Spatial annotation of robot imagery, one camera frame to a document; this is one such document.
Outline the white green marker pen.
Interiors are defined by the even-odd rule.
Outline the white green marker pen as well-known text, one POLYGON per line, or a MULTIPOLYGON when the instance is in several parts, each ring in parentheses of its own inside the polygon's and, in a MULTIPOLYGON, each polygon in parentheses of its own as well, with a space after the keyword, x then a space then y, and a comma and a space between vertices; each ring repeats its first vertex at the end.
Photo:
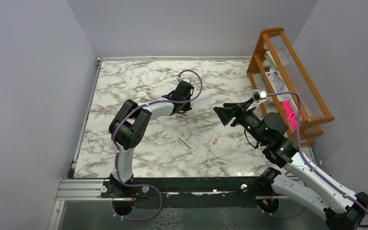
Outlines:
POLYGON ((182 137, 182 136, 177 136, 189 149, 191 149, 192 151, 195 151, 195 149, 182 137))

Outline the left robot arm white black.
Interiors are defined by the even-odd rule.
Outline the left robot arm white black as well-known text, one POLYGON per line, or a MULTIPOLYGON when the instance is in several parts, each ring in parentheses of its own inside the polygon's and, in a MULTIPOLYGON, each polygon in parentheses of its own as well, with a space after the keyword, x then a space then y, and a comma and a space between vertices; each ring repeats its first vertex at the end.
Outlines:
POLYGON ((132 162, 135 147, 141 142, 151 120, 191 110, 190 100, 194 86, 180 81, 175 90, 147 103, 126 100, 109 126, 111 140, 116 146, 114 169, 110 183, 117 195, 131 192, 132 162))

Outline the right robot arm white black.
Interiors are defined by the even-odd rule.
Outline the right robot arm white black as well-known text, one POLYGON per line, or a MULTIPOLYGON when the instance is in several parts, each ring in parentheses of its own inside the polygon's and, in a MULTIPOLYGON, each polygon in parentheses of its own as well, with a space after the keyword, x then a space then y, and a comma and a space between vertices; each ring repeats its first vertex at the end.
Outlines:
POLYGON ((368 209, 368 195, 356 193, 325 174, 306 157, 284 134, 288 129, 279 113, 267 113, 259 119, 250 109, 252 100, 244 103, 225 103, 214 107, 223 125, 240 125, 249 133, 263 154, 273 164, 299 178, 299 184, 280 171, 269 167, 259 176, 258 191, 287 196, 325 220, 331 230, 356 230, 368 209))

